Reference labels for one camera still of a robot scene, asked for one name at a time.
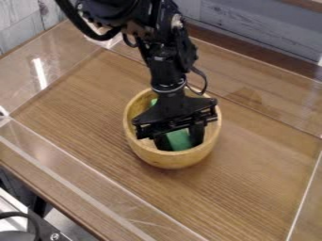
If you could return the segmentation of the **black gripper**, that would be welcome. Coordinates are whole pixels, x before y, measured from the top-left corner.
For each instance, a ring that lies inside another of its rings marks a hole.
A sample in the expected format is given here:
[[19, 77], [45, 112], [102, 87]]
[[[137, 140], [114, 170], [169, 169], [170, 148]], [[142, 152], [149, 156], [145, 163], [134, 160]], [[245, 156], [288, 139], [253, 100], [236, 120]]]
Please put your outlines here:
[[184, 91], [174, 95], [161, 94], [157, 103], [133, 118], [138, 139], [154, 139], [161, 151], [172, 152], [166, 133], [189, 129], [192, 145], [205, 141], [205, 127], [218, 119], [218, 100], [190, 97]]

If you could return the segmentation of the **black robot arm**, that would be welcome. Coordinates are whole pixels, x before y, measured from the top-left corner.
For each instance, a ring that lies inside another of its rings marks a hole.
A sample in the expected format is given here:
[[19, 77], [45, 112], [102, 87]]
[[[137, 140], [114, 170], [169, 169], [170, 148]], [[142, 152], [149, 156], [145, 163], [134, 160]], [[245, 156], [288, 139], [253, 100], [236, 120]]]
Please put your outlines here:
[[157, 101], [133, 118], [137, 137], [153, 139], [162, 151], [178, 150], [173, 134], [192, 147], [205, 142], [205, 127], [218, 119], [218, 101], [200, 89], [193, 96], [186, 75], [202, 74], [194, 67], [198, 48], [193, 43], [180, 6], [174, 0], [55, 0], [78, 30], [93, 40], [122, 35], [139, 49], [152, 72]]

